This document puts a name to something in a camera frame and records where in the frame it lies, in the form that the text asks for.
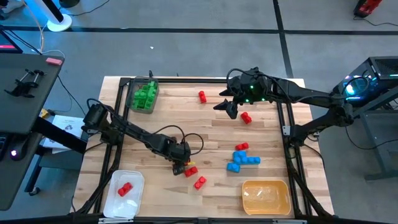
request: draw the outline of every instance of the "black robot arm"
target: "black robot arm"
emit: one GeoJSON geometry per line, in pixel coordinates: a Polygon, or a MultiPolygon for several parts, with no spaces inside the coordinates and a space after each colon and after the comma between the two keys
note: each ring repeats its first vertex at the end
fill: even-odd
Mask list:
{"type": "Polygon", "coordinates": [[[121,141],[123,134],[144,143],[153,153],[174,163],[174,175],[181,174],[184,164],[190,160],[191,150],[184,138],[182,142],[177,142],[176,138],[164,134],[149,133],[123,120],[122,116],[113,113],[110,106],[101,103],[91,105],[83,122],[85,125],[81,127],[82,130],[87,133],[101,132],[101,142],[106,144],[116,145],[121,141]],[[106,119],[108,112],[111,112],[111,123],[106,119]]]}
{"type": "Polygon", "coordinates": [[[354,122],[353,107],[346,102],[343,95],[302,88],[292,81],[268,76],[260,72],[257,67],[248,71],[237,68],[230,70],[227,75],[227,89],[222,91],[220,96],[233,96],[232,101],[225,99],[214,107],[215,110],[225,110],[231,119],[236,119],[238,105],[244,103],[252,105],[260,101],[301,102],[329,108],[326,115],[307,124],[285,127],[284,134],[289,136],[290,143],[298,146],[303,146],[309,134],[319,133],[330,126],[344,127],[354,122]],[[229,79],[229,74],[233,71],[239,71],[242,74],[229,79]]]}

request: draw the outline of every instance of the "plastic bin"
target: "plastic bin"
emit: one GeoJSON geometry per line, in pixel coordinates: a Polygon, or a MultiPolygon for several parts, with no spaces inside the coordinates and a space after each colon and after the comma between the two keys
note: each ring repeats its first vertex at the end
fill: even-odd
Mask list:
{"type": "Polygon", "coordinates": [[[248,215],[288,215],[291,209],[289,190],[282,180],[247,180],[242,200],[248,215]]]}
{"type": "Polygon", "coordinates": [[[108,218],[132,219],[139,212],[142,191],[144,190],[144,177],[140,172],[117,170],[112,174],[111,185],[106,197],[104,216],[108,218]],[[123,197],[118,190],[127,182],[132,184],[132,189],[123,197]]]}
{"type": "Polygon", "coordinates": [[[127,94],[126,105],[135,112],[151,114],[158,94],[159,82],[156,78],[136,77],[127,94]]]}

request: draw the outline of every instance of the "wooden table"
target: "wooden table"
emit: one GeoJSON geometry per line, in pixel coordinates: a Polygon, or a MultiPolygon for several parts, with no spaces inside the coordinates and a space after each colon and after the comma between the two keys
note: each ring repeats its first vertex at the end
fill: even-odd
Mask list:
{"type": "MultiPolygon", "coordinates": [[[[105,77],[99,100],[114,106],[120,77],[105,77]]],[[[302,79],[293,79],[304,86],[302,79]]],[[[198,133],[205,140],[201,153],[192,156],[199,173],[186,178],[183,174],[174,176],[171,163],[146,149],[144,145],[128,136],[124,138],[119,169],[138,170],[145,178],[140,217],[213,217],[213,218],[288,218],[287,216],[249,216],[242,206],[241,186],[245,180],[283,180],[289,186],[284,158],[282,138],[276,104],[268,102],[240,106],[240,112],[247,111],[252,123],[245,125],[238,117],[232,120],[225,111],[213,110],[214,105],[224,97],[218,93],[225,84],[184,84],[161,83],[159,97],[152,114],[130,112],[128,120],[149,132],[169,124],[180,126],[184,132],[198,133]],[[206,104],[200,104],[198,92],[205,91],[206,104]],[[248,156],[260,156],[258,168],[245,168],[240,173],[227,172],[226,164],[232,160],[234,146],[249,143],[248,156]],[[207,178],[199,191],[193,184],[199,176],[207,178]]],[[[124,108],[127,88],[124,89],[121,108],[124,108]]],[[[312,120],[310,107],[297,103],[293,105],[295,121],[304,124],[312,120]]],[[[162,133],[181,139],[178,129],[168,128],[162,133]]],[[[87,147],[98,144],[99,135],[90,138],[87,147]]],[[[200,146],[195,136],[187,138],[192,151],[200,146]]],[[[306,144],[319,150],[316,142],[306,144]]],[[[80,176],[75,191],[74,204],[79,209],[93,193],[100,179],[105,145],[96,147],[84,156],[80,176]]],[[[322,160],[310,149],[302,147],[302,159],[308,188],[316,196],[326,211],[333,213],[328,184],[322,160]]],[[[103,195],[104,207],[108,186],[103,195]]],[[[304,211],[301,190],[298,190],[300,208],[304,211]]]]}

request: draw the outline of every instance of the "orange container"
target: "orange container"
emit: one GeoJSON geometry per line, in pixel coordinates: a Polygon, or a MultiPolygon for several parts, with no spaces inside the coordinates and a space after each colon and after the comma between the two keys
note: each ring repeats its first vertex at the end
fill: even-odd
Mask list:
{"type": "Polygon", "coordinates": [[[291,209],[289,190],[282,180],[247,180],[242,200],[248,215],[288,215],[291,209]]]}

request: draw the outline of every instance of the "light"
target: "light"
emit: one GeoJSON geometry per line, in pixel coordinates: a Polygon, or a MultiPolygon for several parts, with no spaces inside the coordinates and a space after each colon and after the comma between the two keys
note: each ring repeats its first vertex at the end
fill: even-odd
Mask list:
{"type": "Polygon", "coordinates": [[[352,97],[347,97],[346,100],[359,100],[361,99],[360,96],[352,96],[352,97]]]}
{"type": "Polygon", "coordinates": [[[351,84],[349,84],[349,85],[346,87],[346,91],[347,91],[347,93],[350,94],[350,95],[355,94],[354,88],[351,86],[351,84]]]}

